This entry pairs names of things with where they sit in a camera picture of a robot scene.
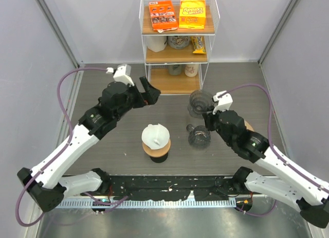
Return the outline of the brown paper coffee filter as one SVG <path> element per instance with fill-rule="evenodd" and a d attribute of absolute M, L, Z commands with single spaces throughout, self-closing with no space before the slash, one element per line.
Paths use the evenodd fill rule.
<path fill-rule="evenodd" d="M 244 121 L 244 124 L 247 130 L 254 132 L 254 128 L 246 120 Z"/>

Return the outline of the smoky grey plastic dripper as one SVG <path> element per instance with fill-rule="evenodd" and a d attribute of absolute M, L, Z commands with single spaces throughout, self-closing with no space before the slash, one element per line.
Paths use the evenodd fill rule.
<path fill-rule="evenodd" d="M 203 113 L 214 109 L 212 95 L 204 90 L 195 90 L 189 97 L 188 111 L 190 116 L 203 119 Z"/>

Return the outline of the white paper coffee filter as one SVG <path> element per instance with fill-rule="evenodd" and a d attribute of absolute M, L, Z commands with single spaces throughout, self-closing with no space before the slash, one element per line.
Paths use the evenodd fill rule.
<path fill-rule="evenodd" d="M 169 140 L 169 130 L 161 124 L 149 124 L 141 135 L 142 142 L 151 150 L 159 150 L 164 148 Z"/>

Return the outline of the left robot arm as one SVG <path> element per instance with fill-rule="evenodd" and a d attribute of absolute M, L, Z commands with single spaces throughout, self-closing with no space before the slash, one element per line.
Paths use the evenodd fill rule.
<path fill-rule="evenodd" d="M 70 177 L 63 174 L 85 151 L 113 130 L 128 111 L 157 102 L 161 91 L 146 77 L 141 77 L 140 82 L 143 93 L 131 80 L 110 83 L 98 104 L 84 113 L 66 140 L 37 166 L 19 170 L 18 178 L 43 212 L 53 210 L 62 200 L 76 194 L 91 192 L 103 196 L 109 192 L 110 177 L 100 168 Z"/>

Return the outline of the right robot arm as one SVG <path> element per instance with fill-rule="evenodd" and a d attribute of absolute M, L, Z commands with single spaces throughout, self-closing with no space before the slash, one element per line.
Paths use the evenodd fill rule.
<path fill-rule="evenodd" d="M 263 135 L 249 129 L 235 111 L 206 112 L 209 131 L 216 131 L 240 158 L 274 173 L 280 181 L 265 180 L 253 170 L 240 168 L 233 180 L 239 194 L 258 192 L 292 207 L 310 224 L 328 226 L 328 182 L 312 175 L 285 156 Z"/>

